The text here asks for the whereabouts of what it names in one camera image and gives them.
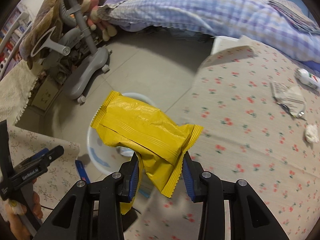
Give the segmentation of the person's left hand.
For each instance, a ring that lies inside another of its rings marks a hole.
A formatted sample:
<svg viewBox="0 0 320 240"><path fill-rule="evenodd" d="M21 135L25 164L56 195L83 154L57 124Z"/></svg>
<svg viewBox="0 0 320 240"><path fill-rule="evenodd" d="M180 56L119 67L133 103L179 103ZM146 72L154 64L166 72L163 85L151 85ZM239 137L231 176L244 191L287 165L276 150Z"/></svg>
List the person's left hand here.
<svg viewBox="0 0 320 240"><path fill-rule="evenodd" d="M42 219L43 212L41 209L40 197L35 191L33 192L32 200L33 215L35 215L38 219ZM16 239L29 240L31 238L31 233L21 220L21 217L27 212L26 206L16 202L15 200L7 199L4 202L4 207L7 213L10 230Z"/></svg>

